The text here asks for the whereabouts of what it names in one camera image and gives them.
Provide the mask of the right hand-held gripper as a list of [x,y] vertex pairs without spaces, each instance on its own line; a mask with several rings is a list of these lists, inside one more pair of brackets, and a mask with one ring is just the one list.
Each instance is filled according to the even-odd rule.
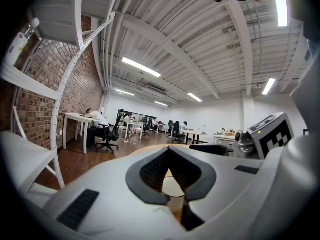
[[[265,159],[272,149],[285,146],[294,137],[289,117],[285,112],[269,115],[247,131],[254,141],[259,159]],[[229,156],[228,148],[221,144],[192,144],[189,149],[218,156]]]

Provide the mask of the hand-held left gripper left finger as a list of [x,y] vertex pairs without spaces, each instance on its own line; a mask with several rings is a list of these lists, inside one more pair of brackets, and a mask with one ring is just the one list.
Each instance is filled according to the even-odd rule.
[[78,237],[178,238],[186,234],[167,206],[146,204],[126,183],[128,169],[149,158],[159,148],[103,162],[58,191],[44,206],[52,219],[58,217],[85,190],[98,192],[97,199],[79,225]]

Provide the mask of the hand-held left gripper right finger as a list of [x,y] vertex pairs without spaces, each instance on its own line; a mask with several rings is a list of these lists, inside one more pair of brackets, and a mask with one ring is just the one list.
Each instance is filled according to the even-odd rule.
[[272,155],[226,157],[170,146],[169,170],[184,191],[181,223],[170,232],[249,232],[272,186]]

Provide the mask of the round white table black legs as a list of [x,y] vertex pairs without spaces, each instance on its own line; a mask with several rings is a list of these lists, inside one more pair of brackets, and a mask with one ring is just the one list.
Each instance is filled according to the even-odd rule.
[[185,144],[188,145],[190,135],[193,135],[192,144],[199,144],[200,136],[206,136],[207,133],[194,131],[194,130],[183,130],[182,133],[185,134]]

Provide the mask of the dark framed window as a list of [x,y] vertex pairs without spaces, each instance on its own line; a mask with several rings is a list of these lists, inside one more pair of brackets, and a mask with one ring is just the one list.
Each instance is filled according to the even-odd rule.
[[151,115],[145,115],[145,114],[140,114],[140,113],[134,113],[134,112],[130,112],[130,111],[123,111],[122,112],[122,116],[120,119],[120,122],[124,122],[125,118],[129,116],[129,114],[131,114],[130,116],[130,120],[137,122],[137,123],[144,123],[147,124],[149,119],[153,119],[156,120],[157,117],[155,116],[151,116]]

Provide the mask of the ceiling air conditioner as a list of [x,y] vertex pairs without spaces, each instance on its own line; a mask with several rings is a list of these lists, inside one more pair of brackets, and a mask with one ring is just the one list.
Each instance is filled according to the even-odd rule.
[[147,93],[150,93],[150,94],[152,94],[154,96],[157,96],[157,97],[166,97],[167,96],[166,92],[164,92],[164,91],[162,91],[162,90],[160,90],[158,88],[155,88],[155,87],[153,87],[151,85],[146,85],[144,87],[144,89],[145,89],[145,91]]

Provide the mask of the clear plastic water bottle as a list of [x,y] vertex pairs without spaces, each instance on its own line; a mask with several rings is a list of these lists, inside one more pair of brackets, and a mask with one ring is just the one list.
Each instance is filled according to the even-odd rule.
[[35,30],[40,25],[40,21],[38,18],[33,18],[30,22],[28,22],[22,30],[20,30],[13,41],[11,42],[6,55],[4,57],[4,61],[14,66],[21,52],[24,50],[27,45],[29,39],[35,33]]

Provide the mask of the white metal shelving rack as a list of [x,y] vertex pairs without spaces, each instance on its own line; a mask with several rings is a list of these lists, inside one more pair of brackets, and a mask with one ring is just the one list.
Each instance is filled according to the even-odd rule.
[[39,31],[41,36],[52,41],[41,49],[42,52],[60,43],[73,45],[76,48],[76,53],[68,63],[57,90],[32,79],[25,72],[14,67],[9,61],[4,61],[1,64],[0,78],[4,81],[54,101],[50,121],[51,149],[40,147],[28,140],[16,106],[13,106],[12,109],[20,134],[15,134],[11,130],[0,132],[0,143],[3,144],[5,164],[8,167],[11,181],[21,196],[26,195],[39,174],[44,169],[49,168],[50,162],[54,163],[54,168],[50,168],[49,171],[57,178],[61,188],[65,186],[57,148],[57,124],[62,97],[69,78],[85,49],[100,32],[114,21],[116,15],[115,12],[109,10],[106,19],[94,30],[91,30],[88,37],[83,38],[81,27],[82,1],[37,0],[30,9],[30,12],[40,21]]

